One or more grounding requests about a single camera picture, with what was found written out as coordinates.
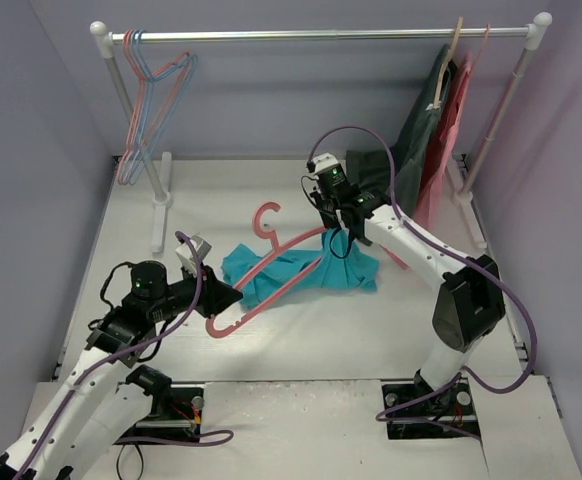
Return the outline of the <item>teal t shirt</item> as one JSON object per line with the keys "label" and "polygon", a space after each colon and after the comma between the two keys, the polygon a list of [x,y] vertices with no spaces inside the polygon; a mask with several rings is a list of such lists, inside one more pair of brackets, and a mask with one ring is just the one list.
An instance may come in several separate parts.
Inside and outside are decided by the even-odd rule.
{"label": "teal t shirt", "polygon": [[363,253],[343,231],[329,230],[321,235],[321,242],[319,251],[292,248],[278,256],[242,288],[240,304],[248,310],[257,307],[314,261],[315,269],[292,290],[377,290],[377,259]]}

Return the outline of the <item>pink plastic hanger front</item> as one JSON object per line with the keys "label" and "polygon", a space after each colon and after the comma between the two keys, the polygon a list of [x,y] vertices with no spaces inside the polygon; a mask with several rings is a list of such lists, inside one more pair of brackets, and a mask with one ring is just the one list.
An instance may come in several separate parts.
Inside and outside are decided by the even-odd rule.
{"label": "pink plastic hanger front", "polygon": [[276,202],[265,202],[252,217],[253,233],[270,243],[267,254],[258,256],[246,246],[239,245],[223,261],[224,279],[243,294],[240,305],[246,312],[234,324],[223,328],[215,326],[213,316],[207,318],[205,330],[210,337],[221,339],[236,332],[256,315],[273,306],[275,301],[289,293],[318,266],[321,252],[298,250],[296,246],[312,237],[320,238],[326,229],[316,227],[281,243],[276,230],[267,226],[263,219],[265,213],[280,209],[281,206]]}

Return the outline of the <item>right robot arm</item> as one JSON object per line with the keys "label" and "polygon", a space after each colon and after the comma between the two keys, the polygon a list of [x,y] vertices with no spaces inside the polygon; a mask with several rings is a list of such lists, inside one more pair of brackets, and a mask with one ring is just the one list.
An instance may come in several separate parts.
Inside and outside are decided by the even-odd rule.
{"label": "right robot arm", "polygon": [[428,391],[449,384],[505,315],[502,291],[494,284],[495,262],[442,244],[384,195],[365,192],[339,202],[314,189],[308,197],[326,226],[343,227],[350,238],[378,245],[434,290],[435,340],[414,383]]}

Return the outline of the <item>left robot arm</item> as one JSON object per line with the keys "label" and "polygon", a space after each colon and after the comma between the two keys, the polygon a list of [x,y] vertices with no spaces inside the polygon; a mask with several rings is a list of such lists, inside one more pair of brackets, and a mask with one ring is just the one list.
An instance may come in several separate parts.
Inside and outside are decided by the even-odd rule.
{"label": "left robot arm", "polygon": [[127,263],[131,288],[93,321],[71,373],[38,418],[0,454],[0,479],[79,479],[137,422],[174,400],[172,380],[149,364],[146,350],[192,313],[213,317],[241,300],[202,263],[167,280],[153,260]]}

